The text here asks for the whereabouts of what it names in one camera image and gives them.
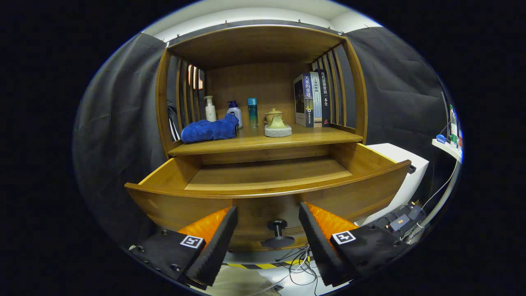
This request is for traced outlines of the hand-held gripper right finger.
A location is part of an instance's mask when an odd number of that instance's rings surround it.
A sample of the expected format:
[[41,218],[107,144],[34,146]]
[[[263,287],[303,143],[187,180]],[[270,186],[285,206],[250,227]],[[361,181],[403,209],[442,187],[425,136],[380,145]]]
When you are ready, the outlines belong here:
[[300,203],[299,219],[324,285],[336,287],[370,277],[396,261],[409,247],[383,223],[354,230],[328,230],[306,202]]

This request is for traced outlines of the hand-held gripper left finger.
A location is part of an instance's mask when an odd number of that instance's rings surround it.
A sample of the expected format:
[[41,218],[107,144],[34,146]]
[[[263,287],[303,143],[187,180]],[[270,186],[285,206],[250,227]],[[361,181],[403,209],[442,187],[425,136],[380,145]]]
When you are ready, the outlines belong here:
[[218,224],[207,239],[162,229],[130,249],[139,261],[163,276],[184,285],[211,287],[220,271],[238,224],[236,206],[211,214]]

